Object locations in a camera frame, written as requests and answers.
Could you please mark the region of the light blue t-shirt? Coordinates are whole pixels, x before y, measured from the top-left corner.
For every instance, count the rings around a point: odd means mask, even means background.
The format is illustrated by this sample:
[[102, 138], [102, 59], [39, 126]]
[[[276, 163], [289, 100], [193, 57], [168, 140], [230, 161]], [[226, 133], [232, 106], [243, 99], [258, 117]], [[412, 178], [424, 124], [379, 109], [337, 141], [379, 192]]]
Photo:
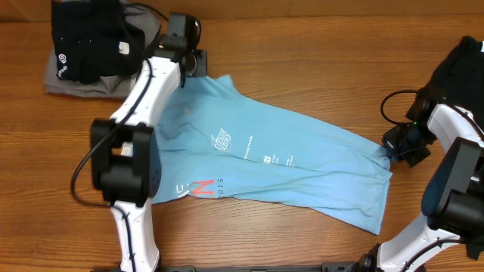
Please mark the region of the light blue t-shirt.
[[392, 175], [386, 151], [245, 97], [229, 76], [188, 79], [171, 95], [156, 133], [156, 203], [185, 196], [279, 202], [380, 232]]

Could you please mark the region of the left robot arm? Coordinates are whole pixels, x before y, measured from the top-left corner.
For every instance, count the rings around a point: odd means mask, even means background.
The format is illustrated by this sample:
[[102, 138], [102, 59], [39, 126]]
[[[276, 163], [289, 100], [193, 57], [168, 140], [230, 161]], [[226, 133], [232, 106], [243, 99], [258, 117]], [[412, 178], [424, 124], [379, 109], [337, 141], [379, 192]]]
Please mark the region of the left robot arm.
[[170, 14], [167, 34], [144, 60], [123, 105], [108, 120], [92, 123], [92, 181], [116, 224], [122, 253], [119, 271], [160, 270], [151, 211], [162, 175], [154, 127], [186, 78], [207, 74], [206, 52], [197, 49], [200, 34], [196, 17]]

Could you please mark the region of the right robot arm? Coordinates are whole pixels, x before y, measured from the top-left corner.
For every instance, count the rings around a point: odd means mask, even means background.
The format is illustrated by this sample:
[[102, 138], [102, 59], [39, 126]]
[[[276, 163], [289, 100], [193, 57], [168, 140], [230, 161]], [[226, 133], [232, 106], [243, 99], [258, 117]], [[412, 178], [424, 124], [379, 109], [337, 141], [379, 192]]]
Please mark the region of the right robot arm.
[[[439, 141], [445, 157], [423, 193], [417, 218], [364, 254], [350, 271], [423, 271], [427, 261], [449, 247], [464, 244], [474, 260], [483, 251], [483, 130], [470, 110], [445, 98], [418, 98], [407, 117], [412, 124], [403, 141], [386, 148], [413, 152]], [[417, 143], [409, 141], [412, 131], [418, 132]]]

